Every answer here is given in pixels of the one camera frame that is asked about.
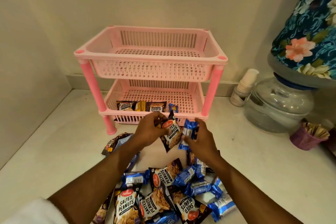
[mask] pile of snacks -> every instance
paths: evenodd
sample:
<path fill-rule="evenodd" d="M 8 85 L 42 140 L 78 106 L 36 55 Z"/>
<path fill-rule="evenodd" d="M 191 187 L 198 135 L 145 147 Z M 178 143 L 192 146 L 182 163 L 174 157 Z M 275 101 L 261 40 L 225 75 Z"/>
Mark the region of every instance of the pile of snacks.
<path fill-rule="evenodd" d="M 167 101 L 146 102 L 141 101 L 117 101 L 117 110 L 119 111 L 138 111 L 138 112 L 166 112 Z M 179 112 L 179 106 L 170 103 L 169 112 Z"/>
<path fill-rule="evenodd" d="M 128 104 L 127 101 L 120 103 L 125 106 L 126 104 Z M 130 104 L 144 105 L 139 102 Z M 147 102 L 146 108 L 148 106 L 152 109 L 161 108 L 153 105 L 153 102 Z M 186 120 L 184 127 L 180 127 L 176 122 L 174 110 L 171 110 L 167 120 L 155 125 L 169 129 L 169 135 L 161 137 L 167 152 L 178 143 L 180 143 L 179 149 L 186 150 L 187 167 L 183 169 L 180 159 L 177 158 L 164 168 L 149 167 L 148 170 L 129 172 L 139 154 L 135 155 L 122 176 L 121 185 L 103 203 L 93 223 L 104 224 L 112 195 L 114 195 L 115 204 L 114 224 L 174 224 L 179 219 L 183 224 L 200 224 L 210 214 L 217 222 L 235 209 L 236 205 L 218 177 L 212 183 L 204 180 L 207 173 L 214 171 L 197 159 L 188 145 L 181 141 L 182 134 L 196 139 L 197 123 Z M 132 135 L 123 133 L 110 140 L 102 154 L 105 156 L 111 154 Z M 140 189 L 148 182 L 150 182 L 151 193 L 143 195 Z M 196 195 L 205 192 L 212 193 L 217 200 L 208 205 L 196 200 Z"/>

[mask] two-tier storage rack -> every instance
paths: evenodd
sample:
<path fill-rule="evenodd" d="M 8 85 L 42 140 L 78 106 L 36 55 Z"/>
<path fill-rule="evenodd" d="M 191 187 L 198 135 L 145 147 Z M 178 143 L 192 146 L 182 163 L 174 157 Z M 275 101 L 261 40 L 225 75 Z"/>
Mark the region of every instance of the two-tier storage rack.
<path fill-rule="evenodd" d="M 228 62 L 207 29 L 109 26 L 74 52 L 102 115 L 107 133 L 117 123 L 138 124 L 149 112 L 119 111 L 116 101 L 167 101 L 179 106 L 185 119 L 206 120 L 224 66 Z M 106 98 L 99 90 L 91 63 L 102 78 L 114 78 Z M 201 82 L 211 82 L 204 99 Z"/>

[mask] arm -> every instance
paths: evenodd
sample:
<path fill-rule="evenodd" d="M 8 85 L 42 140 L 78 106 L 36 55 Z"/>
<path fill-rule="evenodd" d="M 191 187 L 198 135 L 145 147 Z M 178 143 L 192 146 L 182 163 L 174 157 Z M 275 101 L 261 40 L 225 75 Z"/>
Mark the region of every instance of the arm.
<path fill-rule="evenodd" d="M 226 162 L 218 153 L 212 133 L 208 131 L 205 122 L 195 120 L 199 123 L 197 139 L 191 140 L 186 136 L 182 139 L 187 142 L 195 156 L 219 176 L 247 223 L 301 223 Z"/>
<path fill-rule="evenodd" d="M 168 130 L 154 127 L 154 120 L 164 119 L 159 112 L 141 119 L 134 136 L 110 156 L 49 197 L 69 223 L 90 223 L 100 205 L 126 170 L 136 153 L 151 145 Z"/>

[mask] pink flower print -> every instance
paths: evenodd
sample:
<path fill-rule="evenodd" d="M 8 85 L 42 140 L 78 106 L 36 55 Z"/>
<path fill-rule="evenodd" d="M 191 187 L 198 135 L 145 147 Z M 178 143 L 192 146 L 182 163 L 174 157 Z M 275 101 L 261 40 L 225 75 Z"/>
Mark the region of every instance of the pink flower print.
<path fill-rule="evenodd" d="M 286 46 L 286 58 L 300 62 L 304 57 L 313 55 L 310 51 L 316 46 L 316 43 L 307 41 L 307 38 L 292 39 L 291 45 Z"/>

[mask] floral fabric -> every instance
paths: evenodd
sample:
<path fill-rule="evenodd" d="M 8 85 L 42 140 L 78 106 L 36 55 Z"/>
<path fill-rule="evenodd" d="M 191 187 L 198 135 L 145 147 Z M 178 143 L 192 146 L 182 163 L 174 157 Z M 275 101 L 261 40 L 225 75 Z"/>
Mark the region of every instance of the floral fabric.
<path fill-rule="evenodd" d="M 336 79 L 336 0 L 299 0 L 271 53 L 299 73 Z"/>

